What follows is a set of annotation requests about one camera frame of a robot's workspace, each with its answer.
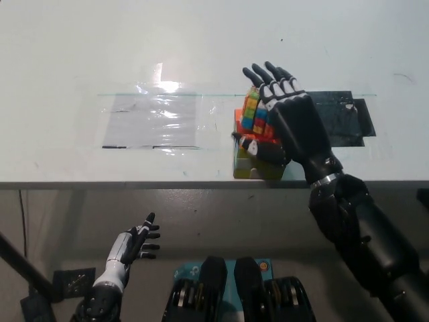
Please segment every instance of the rubik's cube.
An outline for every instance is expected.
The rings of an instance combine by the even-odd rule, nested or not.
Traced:
[[[240,124],[243,129],[265,139],[274,139],[274,128],[270,123],[267,108],[261,102],[259,92],[255,87],[250,89],[245,98]]]
[[[274,129],[265,105],[259,99],[259,92],[252,87],[242,109],[235,110],[235,131],[247,138],[280,144],[274,137]],[[274,166],[252,158],[239,143],[235,143],[234,178],[279,180],[285,167]]]
[[[259,93],[255,87],[252,87],[248,92],[243,105],[240,123],[243,129],[253,129],[253,119],[255,118],[256,108],[259,102]]]

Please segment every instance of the robotic arm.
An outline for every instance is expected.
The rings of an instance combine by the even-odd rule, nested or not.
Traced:
[[[160,247],[145,244],[148,238],[159,238],[160,227],[152,225],[155,214],[150,213],[143,225],[120,233],[106,261],[106,270],[94,282],[84,300],[76,308],[71,322],[120,322],[122,296],[129,280],[131,264],[137,258],[154,259],[145,250]]]
[[[416,250],[375,205],[365,183],[343,173],[312,99],[296,78],[269,62],[265,67],[274,78],[256,64],[243,73],[259,89],[284,159],[304,169],[312,188],[309,208],[320,230],[394,321],[428,322],[429,278]]]

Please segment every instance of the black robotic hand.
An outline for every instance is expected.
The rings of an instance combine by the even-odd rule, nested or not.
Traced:
[[[286,158],[303,166],[309,184],[341,172],[312,98],[283,68],[270,62],[265,67],[274,78],[256,64],[252,64],[254,72],[244,68],[243,73],[259,89]]]

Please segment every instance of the table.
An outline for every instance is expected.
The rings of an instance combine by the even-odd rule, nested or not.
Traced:
[[[345,171],[429,186],[428,11],[423,0],[3,0],[0,187],[265,186],[233,178],[230,137],[249,88],[241,68],[265,60],[308,90],[365,98],[377,137],[334,149]],[[101,149],[112,94],[154,77],[216,99],[213,149]],[[299,166],[280,185],[304,185]]]

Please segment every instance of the colorful cube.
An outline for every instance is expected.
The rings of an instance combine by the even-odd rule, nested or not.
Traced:
[[[263,133],[263,127],[260,127],[260,126],[256,126],[256,125],[254,125],[254,126],[253,126],[253,131],[254,131],[255,133],[257,133],[257,134],[262,134],[262,133]]]
[[[257,107],[257,99],[252,99],[251,97],[249,97],[249,99],[246,102],[246,109],[256,110],[256,107]]]
[[[258,127],[264,127],[265,126],[265,120],[256,117],[255,121],[253,121],[253,125],[258,126]]]
[[[255,116],[258,118],[258,119],[263,119],[264,121],[267,119],[267,110],[266,109],[261,109],[261,108],[257,108],[257,110],[256,110],[256,114],[255,114]]]
[[[248,117],[242,116],[240,123],[243,129],[253,129],[253,118],[250,119]]]
[[[244,110],[243,117],[247,117],[249,119],[253,119],[255,117],[255,110],[249,107],[246,107]]]
[[[250,88],[250,91],[248,92],[247,96],[258,101],[259,100],[259,91],[256,89],[256,87],[252,86]]]
[[[262,129],[256,129],[261,133],[255,133],[245,129],[243,124],[251,122],[253,125],[253,119],[250,120],[242,115],[243,110],[235,110],[235,131],[241,134],[245,134],[248,138],[255,138],[258,140],[266,140],[261,134]],[[234,153],[234,178],[237,179],[264,179],[264,180],[280,180],[283,176],[284,166],[274,166],[267,162],[256,160],[252,158],[243,148],[240,148],[239,143],[235,142],[235,153]]]

